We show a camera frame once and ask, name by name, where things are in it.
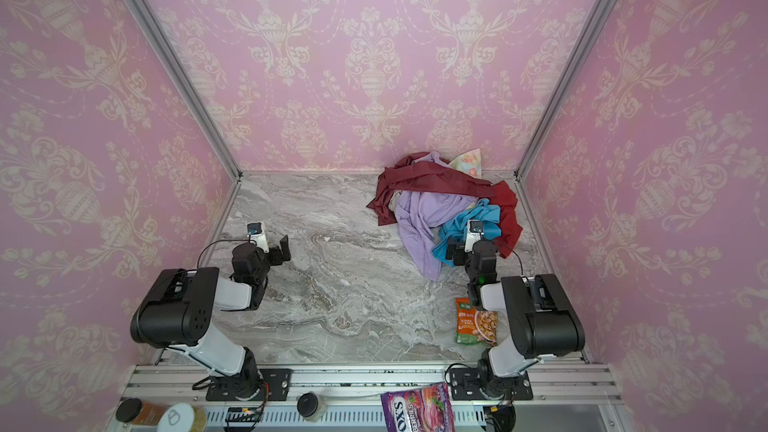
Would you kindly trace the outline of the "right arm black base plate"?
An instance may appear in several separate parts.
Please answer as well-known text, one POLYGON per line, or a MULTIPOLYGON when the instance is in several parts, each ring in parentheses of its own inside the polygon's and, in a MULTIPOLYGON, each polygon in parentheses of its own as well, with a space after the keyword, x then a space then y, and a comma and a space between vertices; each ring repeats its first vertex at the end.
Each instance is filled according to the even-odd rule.
POLYGON ((461 367, 448 372, 453 400, 530 401, 534 398, 527 372, 513 377, 496 377, 489 371, 461 367))

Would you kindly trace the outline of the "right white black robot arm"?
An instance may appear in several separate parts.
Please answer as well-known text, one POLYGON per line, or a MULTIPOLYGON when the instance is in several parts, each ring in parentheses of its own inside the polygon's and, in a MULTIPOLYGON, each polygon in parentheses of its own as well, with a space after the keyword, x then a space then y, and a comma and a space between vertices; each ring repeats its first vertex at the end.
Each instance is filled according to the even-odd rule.
POLYGON ((585 332, 559 279, 497 274, 498 247, 479 240, 467 252, 451 245, 455 264, 468 277, 470 304, 483 312, 503 312, 508 336, 485 350, 477 365, 448 374, 451 398, 459 401, 533 398, 528 370, 543 358, 580 352, 585 332))

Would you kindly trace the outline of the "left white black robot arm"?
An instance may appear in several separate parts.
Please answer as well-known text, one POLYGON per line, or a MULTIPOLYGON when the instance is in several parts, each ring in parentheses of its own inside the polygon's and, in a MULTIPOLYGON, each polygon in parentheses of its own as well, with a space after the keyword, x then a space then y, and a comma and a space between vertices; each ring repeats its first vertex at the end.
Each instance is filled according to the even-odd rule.
POLYGON ((233 342, 213 323, 216 310, 255 312, 261 306, 272 267, 291 260, 290 239, 262 248, 246 239, 232 250, 233 273, 225 278, 217 267, 165 269, 134 313, 134 342, 171 350, 208 371, 192 385, 209 402, 282 402, 292 371, 262 369, 254 353, 233 342))

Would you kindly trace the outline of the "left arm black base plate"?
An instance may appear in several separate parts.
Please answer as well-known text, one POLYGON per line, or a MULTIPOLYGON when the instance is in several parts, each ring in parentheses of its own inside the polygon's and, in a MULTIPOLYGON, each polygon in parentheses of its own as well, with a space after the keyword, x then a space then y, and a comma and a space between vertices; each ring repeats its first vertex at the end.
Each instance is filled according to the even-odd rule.
POLYGON ((292 370, 288 368, 260 369, 255 375, 211 376, 205 398, 209 402, 287 400, 292 370))

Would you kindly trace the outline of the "lavender purple cloth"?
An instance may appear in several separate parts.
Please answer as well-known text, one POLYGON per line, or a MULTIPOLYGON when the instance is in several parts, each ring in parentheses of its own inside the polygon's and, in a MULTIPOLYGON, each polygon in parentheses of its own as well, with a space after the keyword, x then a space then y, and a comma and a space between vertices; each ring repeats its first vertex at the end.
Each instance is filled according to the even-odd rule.
POLYGON ((442 262, 433 254, 436 247, 433 229, 468 209, 476 198, 406 189, 396 189, 396 192, 400 192, 400 196, 394 205, 394 215, 402 242, 422 275, 436 281, 442 262))

